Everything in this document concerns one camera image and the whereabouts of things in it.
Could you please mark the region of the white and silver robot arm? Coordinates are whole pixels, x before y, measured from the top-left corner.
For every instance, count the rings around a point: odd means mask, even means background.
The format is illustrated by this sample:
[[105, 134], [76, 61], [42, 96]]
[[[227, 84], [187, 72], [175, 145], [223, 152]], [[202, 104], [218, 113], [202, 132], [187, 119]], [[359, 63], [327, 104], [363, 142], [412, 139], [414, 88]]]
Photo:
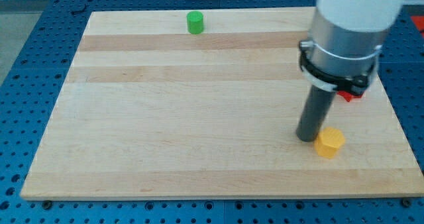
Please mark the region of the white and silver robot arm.
[[404, 0], [317, 0], [309, 59], [333, 76], [367, 72]]

